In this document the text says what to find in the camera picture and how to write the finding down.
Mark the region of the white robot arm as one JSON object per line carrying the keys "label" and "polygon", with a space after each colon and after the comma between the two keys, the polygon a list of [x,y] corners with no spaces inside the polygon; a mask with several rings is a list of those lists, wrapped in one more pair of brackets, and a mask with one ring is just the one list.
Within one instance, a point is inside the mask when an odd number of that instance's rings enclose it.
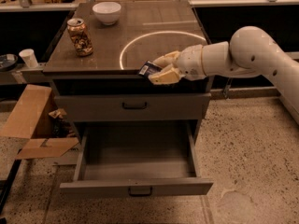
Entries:
{"label": "white robot arm", "polygon": [[299,120],[299,62],[258,27],[242,27],[228,42],[173,51],[154,64],[161,68],[149,76],[155,85],[174,84],[183,78],[194,81],[211,76],[263,76],[276,87],[292,117]]}

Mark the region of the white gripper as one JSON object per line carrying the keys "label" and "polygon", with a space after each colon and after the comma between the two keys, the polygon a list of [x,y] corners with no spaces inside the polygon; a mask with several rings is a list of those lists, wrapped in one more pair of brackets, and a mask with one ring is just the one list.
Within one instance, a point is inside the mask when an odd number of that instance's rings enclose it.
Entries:
{"label": "white gripper", "polygon": [[154,85],[169,85],[178,83],[183,77],[190,81],[204,79],[206,74],[202,65],[202,51],[202,45],[195,45],[155,59],[153,63],[163,69],[149,75],[149,81]]}

